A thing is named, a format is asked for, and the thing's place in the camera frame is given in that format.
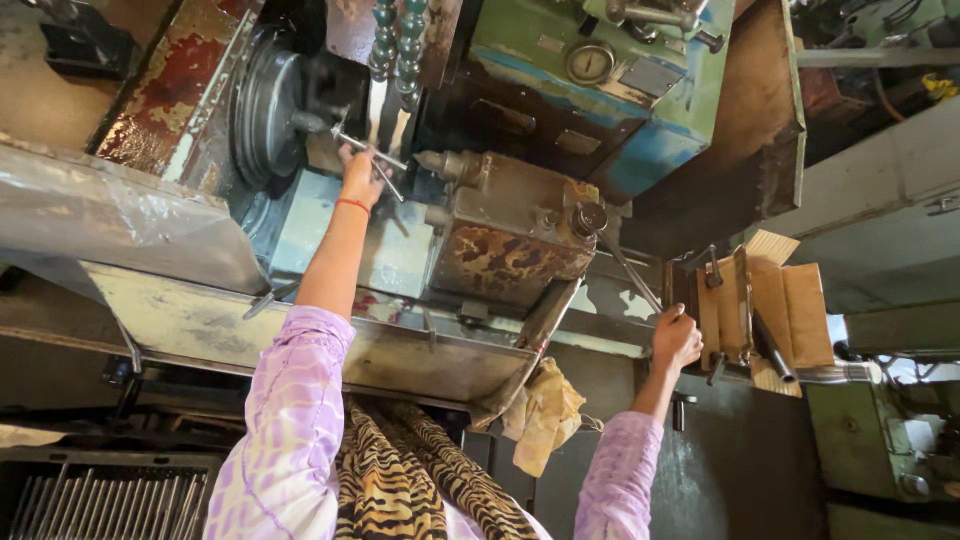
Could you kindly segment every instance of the plastic sheet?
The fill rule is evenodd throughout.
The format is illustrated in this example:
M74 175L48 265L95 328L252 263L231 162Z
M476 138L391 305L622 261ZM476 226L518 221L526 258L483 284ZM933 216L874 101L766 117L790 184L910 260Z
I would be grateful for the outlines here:
M4 262L71 288L68 264L60 273L38 261L93 260L247 294L269 286L222 199L2 135L0 249Z

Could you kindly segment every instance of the woman's right hand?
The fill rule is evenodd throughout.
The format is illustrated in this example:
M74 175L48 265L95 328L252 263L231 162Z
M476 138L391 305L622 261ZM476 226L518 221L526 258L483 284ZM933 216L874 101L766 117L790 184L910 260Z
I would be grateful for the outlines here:
M697 323L684 314L684 305L677 304L660 315L654 331L653 367L674 373L700 357L704 337Z
M352 147L345 144L338 154L344 164L344 187L340 190L340 198L357 201L367 209L373 208L383 191L383 180L373 176L373 147L368 146L363 152L353 154Z

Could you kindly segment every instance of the pressure gauge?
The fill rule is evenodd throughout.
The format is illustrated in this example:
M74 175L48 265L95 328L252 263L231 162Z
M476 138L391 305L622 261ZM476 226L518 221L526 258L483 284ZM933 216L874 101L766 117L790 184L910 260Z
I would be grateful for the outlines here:
M613 71L613 48L603 41L579 43L566 54L566 75L578 85L596 85Z

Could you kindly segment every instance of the woman's right arm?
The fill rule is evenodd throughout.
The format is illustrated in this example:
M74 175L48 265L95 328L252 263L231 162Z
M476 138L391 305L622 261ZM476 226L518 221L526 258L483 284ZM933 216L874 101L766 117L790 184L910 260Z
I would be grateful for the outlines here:
M650 488L657 471L663 421L681 369L704 343L684 305L660 316L650 375L630 410L606 426L580 490L574 538L649 538Z

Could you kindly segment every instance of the woman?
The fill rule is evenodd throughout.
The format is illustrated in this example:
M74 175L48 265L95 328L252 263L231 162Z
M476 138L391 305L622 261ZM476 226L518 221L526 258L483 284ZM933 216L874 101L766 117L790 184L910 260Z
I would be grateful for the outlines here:
M418 408L360 405L340 369L357 271L383 183L372 151L340 149L344 186L296 305L263 352L247 434L217 478L205 538L536 538L517 507ZM673 387L703 348L683 305L654 334L651 373L631 410L606 425L580 492L577 538L647 538L650 486Z

